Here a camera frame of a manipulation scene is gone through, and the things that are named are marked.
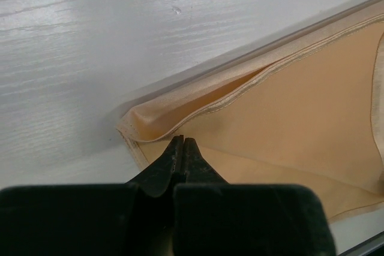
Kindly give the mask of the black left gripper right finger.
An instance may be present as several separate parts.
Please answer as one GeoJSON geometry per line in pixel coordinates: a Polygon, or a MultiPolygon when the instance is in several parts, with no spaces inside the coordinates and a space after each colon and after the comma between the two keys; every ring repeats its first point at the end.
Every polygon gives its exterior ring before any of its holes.
{"type": "Polygon", "coordinates": [[[202,158],[193,138],[183,152],[186,181],[173,191],[175,255],[334,255],[322,204],[311,189],[232,185],[202,158]]]}

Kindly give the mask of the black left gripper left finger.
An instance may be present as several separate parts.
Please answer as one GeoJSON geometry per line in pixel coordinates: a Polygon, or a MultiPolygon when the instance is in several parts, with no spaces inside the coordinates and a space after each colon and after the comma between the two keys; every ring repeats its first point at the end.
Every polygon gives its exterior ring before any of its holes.
{"type": "Polygon", "coordinates": [[[127,183],[13,186],[1,190],[2,255],[130,255],[173,222],[175,168],[184,139],[172,138],[127,183]]]}

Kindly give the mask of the beige cloth napkin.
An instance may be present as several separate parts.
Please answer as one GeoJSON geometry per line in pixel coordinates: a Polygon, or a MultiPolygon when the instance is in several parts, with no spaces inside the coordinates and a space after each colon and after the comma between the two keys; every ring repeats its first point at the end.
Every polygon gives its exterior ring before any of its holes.
{"type": "Polygon", "coordinates": [[[296,183],[336,221],[383,207],[383,15],[335,25],[131,108],[141,168],[194,138],[230,183],[296,183]]]}

